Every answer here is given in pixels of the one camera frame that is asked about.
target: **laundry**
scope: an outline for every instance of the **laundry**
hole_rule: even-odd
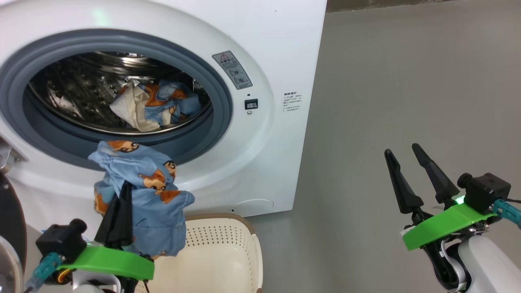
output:
[[[159,128],[159,123],[145,118],[145,104],[149,98],[144,90],[130,81],[110,104],[110,109],[133,128],[144,132],[152,131]],[[167,121],[170,121],[170,113],[166,114]]]
[[[159,84],[130,81],[110,104],[110,109],[131,127],[152,131],[176,125],[201,110],[199,97],[181,82]]]
[[[173,184],[176,165],[166,155],[130,141],[101,141],[89,156],[106,170],[94,184],[94,208],[104,214],[125,181],[133,185],[134,242],[124,247],[134,253],[177,255],[186,241],[183,209],[194,195]]]
[[[178,124],[201,110],[199,97],[181,82],[162,80],[157,85],[140,84],[150,98],[145,104],[145,118],[161,125]],[[168,111],[170,121],[165,123]]]

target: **green led light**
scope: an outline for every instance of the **green led light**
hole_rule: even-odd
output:
[[[96,25],[106,27],[110,25],[110,17],[108,13],[101,8],[94,8],[91,11],[92,17],[96,20]]]
[[[455,201],[458,203],[458,204],[462,204],[465,200],[465,196],[462,196],[462,197],[458,197],[457,199],[455,199]]]

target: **door hinge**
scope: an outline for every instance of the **door hinge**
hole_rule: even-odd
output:
[[[0,137],[0,173],[5,174],[23,157],[2,137]]]

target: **beige cloth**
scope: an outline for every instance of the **beige cloth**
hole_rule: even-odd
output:
[[[150,98],[149,94],[130,81],[125,91],[120,94],[110,105],[110,109],[121,119],[125,120],[133,128],[139,131],[152,131],[159,128],[159,123],[145,119],[145,104]],[[171,114],[167,110],[162,112],[164,125],[170,124]]]

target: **stainless steel drum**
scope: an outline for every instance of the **stainless steel drum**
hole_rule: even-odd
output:
[[[140,132],[127,125],[109,108],[128,82],[158,83],[162,79],[186,84],[198,94],[201,111],[177,125]],[[38,72],[29,88],[58,117],[78,126],[112,135],[151,135],[172,131],[211,111],[212,103],[203,87],[178,68],[132,53],[94,52],[71,56]]]
[[[21,293],[23,274],[20,259],[9,241],[0,236],[0,292]]]

